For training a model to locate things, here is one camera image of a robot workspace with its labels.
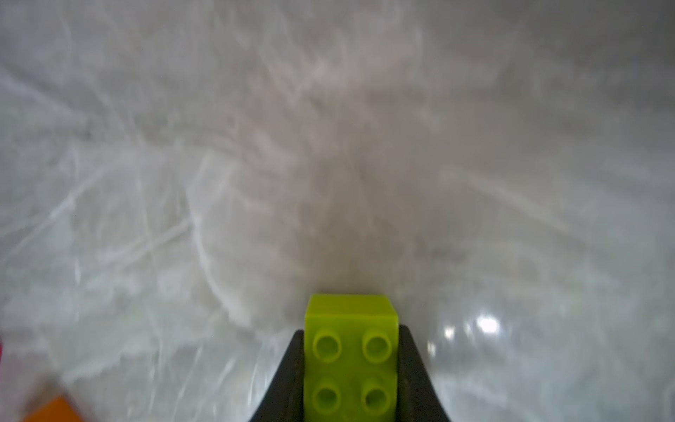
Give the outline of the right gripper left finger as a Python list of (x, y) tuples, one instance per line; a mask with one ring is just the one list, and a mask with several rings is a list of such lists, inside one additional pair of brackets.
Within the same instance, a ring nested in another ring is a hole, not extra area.
[(303, 422), (304, 331), (294, 333), (250, 422)]

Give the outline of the lime green lego brick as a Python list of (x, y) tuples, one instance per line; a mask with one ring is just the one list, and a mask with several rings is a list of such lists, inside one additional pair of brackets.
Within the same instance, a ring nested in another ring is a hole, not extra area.
[(304, 326), (306, 421), (393, 421), (399, 318), (383, 295), (311, 295)]

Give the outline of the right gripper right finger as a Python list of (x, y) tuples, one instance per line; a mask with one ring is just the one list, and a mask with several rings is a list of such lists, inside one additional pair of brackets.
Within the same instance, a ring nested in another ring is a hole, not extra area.
[(406, 325), (399, 326), (397, 421), (451, 422), (434, 390), (411, 330)]

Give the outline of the orange lego brick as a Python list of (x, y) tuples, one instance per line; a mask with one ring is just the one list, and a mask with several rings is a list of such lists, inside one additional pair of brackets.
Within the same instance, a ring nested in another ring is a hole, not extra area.
[(23, 422), (84, 422), (65, 396), (57, 397), (23, 418)]

